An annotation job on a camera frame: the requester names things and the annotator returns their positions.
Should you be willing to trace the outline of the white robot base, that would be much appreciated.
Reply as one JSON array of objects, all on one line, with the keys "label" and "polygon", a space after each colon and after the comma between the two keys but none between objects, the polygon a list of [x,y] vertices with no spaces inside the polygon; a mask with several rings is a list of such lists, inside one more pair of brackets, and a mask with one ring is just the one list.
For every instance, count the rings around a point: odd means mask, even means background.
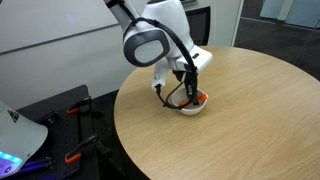
[{"label": "white robot base", "polygon": [[0,101],[0,178],[17,173],[43,145],[48,128]]}]

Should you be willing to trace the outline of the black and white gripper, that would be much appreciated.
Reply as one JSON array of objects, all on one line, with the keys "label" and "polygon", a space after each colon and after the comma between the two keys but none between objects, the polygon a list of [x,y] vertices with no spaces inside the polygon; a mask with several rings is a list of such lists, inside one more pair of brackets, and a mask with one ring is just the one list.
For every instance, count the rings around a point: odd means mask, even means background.
[{"label": "black and white gripper", "polygon": [[193,63],[194,67],[190,67],[189,63],[184,58],[165,60],[160,58],[153,63],[154,74],[151,83],[151,88],[156,90],[157,87],[166,85],[168,72],[172,71],[177,80],[185,83],[187,79],[193,79],[198,75],[198,62]]}]

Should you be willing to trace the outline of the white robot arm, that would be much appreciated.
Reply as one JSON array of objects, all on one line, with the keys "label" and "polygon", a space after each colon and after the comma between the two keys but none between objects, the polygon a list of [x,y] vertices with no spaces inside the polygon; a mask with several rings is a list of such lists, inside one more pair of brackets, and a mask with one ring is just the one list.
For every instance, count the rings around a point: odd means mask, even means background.
[{"label": "white robot arm", "polygon": [[149,0],[138,13],[131,0],[104,0],[123,32],[123,53],[136,67],[155,66],[152,89],[166,84],[169,71],[189,92],[213,55],[194,44],[179,0]]}]

